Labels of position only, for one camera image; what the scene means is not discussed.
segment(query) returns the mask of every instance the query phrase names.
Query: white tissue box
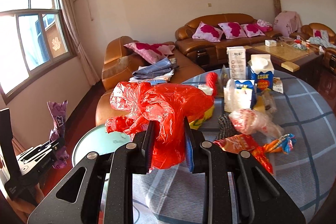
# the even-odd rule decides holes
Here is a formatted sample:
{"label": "white tissue box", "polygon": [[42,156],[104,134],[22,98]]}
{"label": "white tissue box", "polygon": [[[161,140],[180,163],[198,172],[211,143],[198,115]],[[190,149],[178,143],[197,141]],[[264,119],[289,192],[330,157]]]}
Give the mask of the white tissue box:
{"label": "white tissue box", "polygon": [[277,42],[275,40],[265,40],[265,45],[267,47],[276,47],[277,46]]}

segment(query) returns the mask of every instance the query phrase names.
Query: blue folded cloth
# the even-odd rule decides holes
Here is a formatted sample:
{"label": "blue folded cloth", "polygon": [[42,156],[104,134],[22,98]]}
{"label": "blue folded cloth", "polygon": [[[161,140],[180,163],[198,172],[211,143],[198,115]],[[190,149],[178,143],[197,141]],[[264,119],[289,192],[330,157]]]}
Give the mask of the blue folded cloth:
{"label": "blue folded cloth", "polygon": [[137,70],[133,72],[133,76],[137,80],[146,80],[146,79],[152,79],[157,76],[162,76],[166,74],[167,72],[170,72],[172,69],[177,68],[175,64],[172,64],[168,57],[165,59],[160,60],[159,62],[148,66],[146,68],[142,68],[140,70]]}

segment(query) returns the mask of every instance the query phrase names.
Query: red yarn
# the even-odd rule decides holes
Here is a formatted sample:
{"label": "red yarn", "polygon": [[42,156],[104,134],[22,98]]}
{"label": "red yarn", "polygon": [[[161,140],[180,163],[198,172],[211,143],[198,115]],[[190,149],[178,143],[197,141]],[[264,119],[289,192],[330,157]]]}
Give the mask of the red yarn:
{"label": "red yarn", "polygon": [[217,88],[216,88],[216,82],[218,79],[218,75],[215,72],[209,72],[207,76],[205,77],[206,85],[211,87],[213,89],[213,96],[217,95]]}

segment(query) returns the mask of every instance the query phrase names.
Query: brown leather sofa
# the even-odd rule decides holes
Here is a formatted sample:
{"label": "brown leather sofa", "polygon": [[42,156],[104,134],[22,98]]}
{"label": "brown leather sofa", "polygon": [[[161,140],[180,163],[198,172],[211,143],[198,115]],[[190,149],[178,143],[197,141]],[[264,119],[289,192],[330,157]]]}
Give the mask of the brown leather sofa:
{"label": "brown leather sofa", "polygon": [[[96,125],[105,123],[110,117],[128,114],[127,111],[114,110],[110,105],[110,96],[114,87],[121,81],[128,81],[132,77],[132,73],[139,66],[148,66],[140,55],[133,52],[124,45],[133,43],[134,40],[130,37],[119,37],[109,43],[106,49],[104,58],[104,66],[101,73],[101,78],[106,92],[100,98],[96,110]],[[166,42],[165,44],[174,45],[174,42]],[[177,49],[173,50],[174,55],[169,58],[176,58],[176,63],[179,66],[175,70],[170,83],[180,84],[196,75],[204,73],[204,70],[191,60],[185,57]]]}
{"label": "brown leather sofa", "polygon": [[203,68],[227,63],[227,47],[246,46],[264,42],[267,39],[281,37],[282,34],[276,31],[266,32],[266,36],[247,37],[237,39],[224,39],[220,42],[209,42],[202,39],[193,39],[192,36],[196,32],[200,22],[219,28],[219,23],[238,22],[239,24],[254,23],[256,20],[246,14],[218,14],[198,17],[188,22],[175,32],[176,46],[179,51],[187,56],[194,63],[199,64]]}
{"label": "brown leather sofa", "polygon": [[294,32],[290,34],[290,37],[295,39],[297,35],[299,35],[303,40],[307,40],[313,37],[313,30],[324,30],[328,32],[329,42],[331,44],[335,43],[336,33],[330,29],[328,26],[321,23],[310,23],[309,25],[304,25],[301,27],[301,32]]}

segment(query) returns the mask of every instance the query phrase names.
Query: purple plastic packaging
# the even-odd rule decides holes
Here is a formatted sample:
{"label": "purple plastic packaging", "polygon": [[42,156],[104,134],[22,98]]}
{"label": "purple plastic packaging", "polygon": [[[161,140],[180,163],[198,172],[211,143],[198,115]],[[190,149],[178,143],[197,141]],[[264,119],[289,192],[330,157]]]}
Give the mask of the purple plastic packaging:
{"label": "purple plastic packaging", "polygon": [[[68,101],[64,101],[62,104],[55,102],[48,102],[48,107],[54,120],[54,129],[50,131],[50,142],[57,140],[59,137],[65,135],[65,118]],[[67,159],[69,154],[66,151],[66,147],[63,146],[56,152],[57,161],[53,164],[55,169],[61,169],[67,166]]]}

